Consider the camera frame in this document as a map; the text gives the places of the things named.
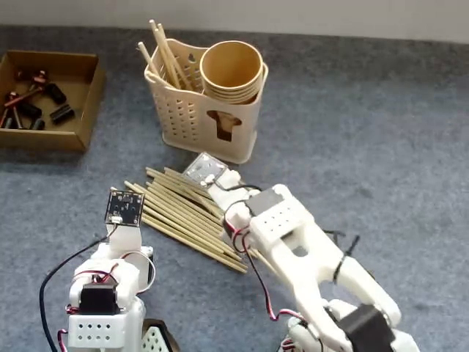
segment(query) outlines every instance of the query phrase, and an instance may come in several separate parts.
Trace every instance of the pile of chopsticks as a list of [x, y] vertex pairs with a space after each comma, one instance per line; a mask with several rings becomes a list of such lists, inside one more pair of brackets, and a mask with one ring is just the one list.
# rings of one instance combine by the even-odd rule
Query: pile of chopsticks
[[[166, 40], [166, 34], [164, 32], [164, 28], [159, 23], [158, 25], [154, 20], [150, 20], [149, 22], [153, 35], [155, 36], [156, 43], [158, 45], [158, 50], [160, 52], [161, 59], [163, 60], [164, 67], [166, 68], [166, 80], [165, 82], [173, 87], [178, 89], [185, 89], [185, 90], [194, 90], [191, 82], [185, 76], [184, 71], [181, 68], [181, 65], [177, 61], [176, 57], [174, 56], [171, 48], [168, 45]], [[151, 74], [160, 78], [160, 71], [155, 66], [155, 63], [152, 61], [151, 56], [148, 53], [147, 48], [143, 42], [138, 43], [138, 47], [140, 52], [142, 53], [145, 61], [148, 64], [149, 70]]]
[[[142, 221], [186, 246], [245, 273], [247, 266], [234, 249], [223, 242], [223, 211], [203, 189], [179, 172], [165, 168], [164, 173], [147, 167], [153, 181], [146, 187], [125, 181], [130, 190], [145, 193]], [[259, 257], [258, 251], [251, 251]]]

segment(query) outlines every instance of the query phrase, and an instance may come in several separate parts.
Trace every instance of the cardboard box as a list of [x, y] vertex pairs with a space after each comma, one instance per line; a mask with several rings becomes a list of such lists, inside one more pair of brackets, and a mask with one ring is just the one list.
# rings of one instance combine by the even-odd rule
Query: cardboard box
[[[43, 110], [44, 131], [0, 128], [0, 147], [34, 150], [74, 150], [84, 152], [89, 146], [97, 110], [103, 95], [105, 73], [96, 55], [67, 54], [37, 51], [8, 51], [0, 63], [0, 111], [6, 95], [28, 91], [29, 81], [17, 81], [18, 70], [37, 72], [46, 70], [51, 82], [67, 96], [67, 103], [75, 110], [75, 117], [54, 125], [50, 113], [57, 106], [46, 95], [35, 95], [27, 101]], [[22, 117], [25, 128], [31, 119]]]

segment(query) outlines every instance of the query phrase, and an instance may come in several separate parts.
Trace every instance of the paper cup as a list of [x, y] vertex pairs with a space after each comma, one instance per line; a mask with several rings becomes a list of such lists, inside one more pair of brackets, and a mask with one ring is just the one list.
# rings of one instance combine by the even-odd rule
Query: paper cup
[[[205, 51], [200, 61], [205, 95], [230, 104], [248, 104], [255, 100], [263, 79], [260, 52], [248, 43], [217, 43]], [[218, 112], [220, 127], [231, 131], [236, 118]]]
[[248, 43], [217, 43], [204, 52], [200, 73], [204, 86], [212, 90], [242, 92], [262, 80], [262, 56]]

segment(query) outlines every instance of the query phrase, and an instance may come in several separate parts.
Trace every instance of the basket handle hole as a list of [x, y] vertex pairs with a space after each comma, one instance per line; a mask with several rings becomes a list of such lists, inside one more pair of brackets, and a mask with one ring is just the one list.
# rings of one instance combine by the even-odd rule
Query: basket handle hole
[[223, 141], [232, 141], [233, 128], [241, 126], [242, 122], [228, 112], [209, 110], [207, 115], [217, 123], [217, 138]]
[[192, 62], [193, 64], [196, 63], [196, 58], [194, 57], [194, 55], [192, 53], [189, 54], [188, 60], [189, 60], [189, 62]]

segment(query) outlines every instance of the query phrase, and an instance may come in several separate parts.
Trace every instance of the utensil holder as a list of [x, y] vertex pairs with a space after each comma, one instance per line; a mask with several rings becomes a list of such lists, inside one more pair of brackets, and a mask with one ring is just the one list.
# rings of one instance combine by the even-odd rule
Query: utensil holder
[[[257, 119], [268, 75], [267, 65], [264, 64], [262, 85], [255, 100], [245, 105], [232, 105], [202, 94], [199, 63], [207, 48], [198, 48], [174, 39], [168, 39], [168, 45], [196, 91], [176, 89], [168, 84], [165, 80], [168, 73], [157, 47], [152, 61], [160, 77], [152, 74], [148, 66], [144, 77], [155, 100], [164, 142], [197, 153], [208, 152], [236, 164], [245, 163], [251, 157], [256, 142]], [[238, 119], [231, 135], [220, 131], [215, 119], [217, 113], [214, 111], [231, 114]]]

